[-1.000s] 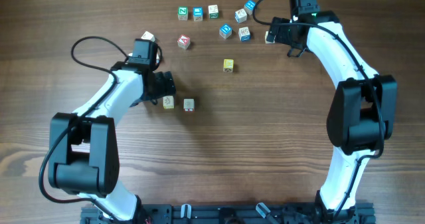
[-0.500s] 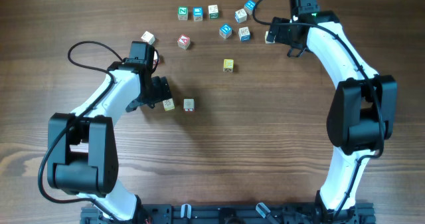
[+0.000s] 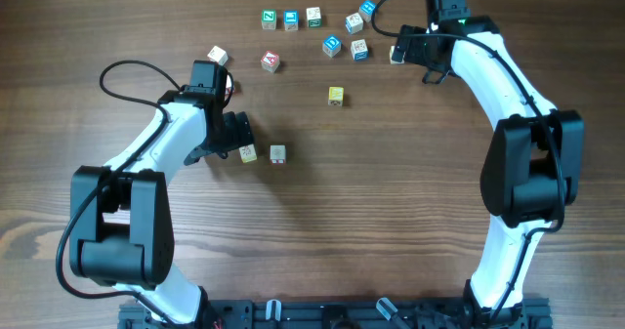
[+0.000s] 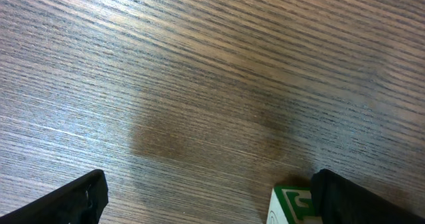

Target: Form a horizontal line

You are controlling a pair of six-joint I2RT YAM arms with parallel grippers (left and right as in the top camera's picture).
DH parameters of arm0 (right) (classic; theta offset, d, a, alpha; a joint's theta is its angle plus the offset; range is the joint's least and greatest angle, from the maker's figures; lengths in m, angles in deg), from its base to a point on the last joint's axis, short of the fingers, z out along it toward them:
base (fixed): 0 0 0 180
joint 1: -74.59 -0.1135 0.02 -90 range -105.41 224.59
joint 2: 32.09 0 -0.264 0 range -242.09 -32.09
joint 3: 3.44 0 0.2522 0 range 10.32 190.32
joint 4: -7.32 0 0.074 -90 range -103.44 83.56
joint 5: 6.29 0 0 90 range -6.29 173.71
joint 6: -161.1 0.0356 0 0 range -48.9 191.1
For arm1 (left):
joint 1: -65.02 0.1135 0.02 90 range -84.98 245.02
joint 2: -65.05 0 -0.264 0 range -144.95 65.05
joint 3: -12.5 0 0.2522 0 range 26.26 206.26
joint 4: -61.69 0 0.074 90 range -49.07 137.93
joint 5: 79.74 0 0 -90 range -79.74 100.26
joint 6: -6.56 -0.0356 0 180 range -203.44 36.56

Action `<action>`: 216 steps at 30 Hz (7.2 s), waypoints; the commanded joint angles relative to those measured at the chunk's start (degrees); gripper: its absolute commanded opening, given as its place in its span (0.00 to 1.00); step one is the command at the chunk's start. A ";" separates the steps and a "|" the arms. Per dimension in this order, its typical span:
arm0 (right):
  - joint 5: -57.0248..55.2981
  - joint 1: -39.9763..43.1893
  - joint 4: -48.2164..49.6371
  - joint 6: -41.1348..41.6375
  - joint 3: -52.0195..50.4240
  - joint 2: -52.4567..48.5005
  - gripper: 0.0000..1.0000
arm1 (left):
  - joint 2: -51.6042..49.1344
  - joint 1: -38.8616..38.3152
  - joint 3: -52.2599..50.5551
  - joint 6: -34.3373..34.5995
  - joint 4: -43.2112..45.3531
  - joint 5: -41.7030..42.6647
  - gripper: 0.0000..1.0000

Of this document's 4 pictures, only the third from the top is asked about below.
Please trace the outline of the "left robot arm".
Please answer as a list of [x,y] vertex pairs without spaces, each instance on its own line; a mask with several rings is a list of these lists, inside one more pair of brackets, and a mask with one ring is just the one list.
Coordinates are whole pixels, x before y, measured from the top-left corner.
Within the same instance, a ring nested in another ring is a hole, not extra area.
[[57,278],[78,298],[132,297],[120,308],[121,328],[225,325],[206,291],[173,263],[167,187],[182,167],[254,142],[247,115],[226,110],[233,91],[224,66],[194,62],[188,84],[153,103],[152,121],[122,153],[72,177]]

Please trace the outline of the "white red green block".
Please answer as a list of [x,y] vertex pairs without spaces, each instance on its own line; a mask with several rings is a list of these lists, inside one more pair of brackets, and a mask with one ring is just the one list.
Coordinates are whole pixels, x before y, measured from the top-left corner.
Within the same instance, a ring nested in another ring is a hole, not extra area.
[[272,144],[270,146],[270,161],[272,164],[285,164],[286,146],[283,144]]

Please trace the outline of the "ladybug picture block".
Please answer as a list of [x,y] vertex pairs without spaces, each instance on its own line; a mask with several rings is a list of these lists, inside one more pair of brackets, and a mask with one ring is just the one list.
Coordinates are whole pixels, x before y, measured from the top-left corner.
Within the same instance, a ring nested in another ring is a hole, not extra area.
[[258,159],[255,146],[248,144],[239,149],[239,154],[243,163],[249,163]]

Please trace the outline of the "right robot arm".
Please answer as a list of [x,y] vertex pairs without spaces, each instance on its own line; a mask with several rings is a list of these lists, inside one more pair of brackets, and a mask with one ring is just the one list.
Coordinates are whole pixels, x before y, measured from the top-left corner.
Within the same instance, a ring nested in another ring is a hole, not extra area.
[[463,323],[521,325],[522,286],[541,237],[563,226],[576,198],[584,121],[538,93],[509,55],[499,28],[466,0],[426,0],[428,25],[404,25],[392,59],[462,79],[493,128],[479,188],[490,215],[478,268],[465,286]]

